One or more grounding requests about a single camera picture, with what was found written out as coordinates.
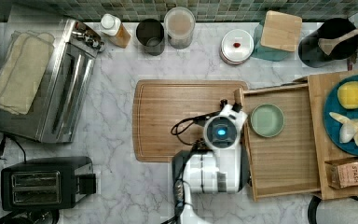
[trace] banana peel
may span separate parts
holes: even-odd
[[[353,138],[354,143],[358,146],[358,119],[349,119],[334,112],[330,112],[329,115],[331,118],[342,123],[341,130],[339,131],[339,142],[348,143]]]

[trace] blue plate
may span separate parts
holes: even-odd
[[[349,143],[339,143],[339,130],[341,129],[342,124],[330,117],[330,112],[336,112],[340,115],[343,115],[349,119],[358,119],[358,108],[357,109],[345,109],[339,103],[337,98],[338,88],[349,81],[358,81],[358,75],[353,77],[348,77],[340,81],[327,96],[326,102],[324,104],[324,127],[327,131],[327,134],[330,136],[331,140],[341,148],[342,150],[351,153],[352,155],[358,156],[358,146],[354,144],[353,139]]]

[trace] towel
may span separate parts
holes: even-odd
[[[0,70],[0,109],[27,114],[54,47],[50,34],[22,33],[12,41]]]

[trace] green bowl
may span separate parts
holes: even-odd
[[[276,105],[260,105],[252,112],[251,125],[257,134],[273,137],[283,129],[283,112]]]

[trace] wooden tray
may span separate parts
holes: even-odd
[[[247,114],[261,104],[274,104],[284,114],[284,127],[275,137],[256,134],[249,119],[244,139],[254,200],[320,190],[308,84],[236,91]]]
[[[169,162],[182,144],[171,135],[182,119],[220,110],[220,100],[234,104],[234,91],[247,90],[241,81],[141,80],[137,83],[132,108],[132,140],[138,161]],[[202,138],[202,128],[193,125],[181,138],[192,143]]]
[[[313,126],[315,127],[316,152],[321,182],[321,198],[324,200],[358,195],[358,187],[334,189],[328,186],[325,162],[346,159],[353,156],[339,149],[330,140],[330,137],[327,135],[324,128],[323,118],[324,102],[327,95],[340,80],[353,75],[358,75],[358,70],[308,77],[310,85],[312,119]]]

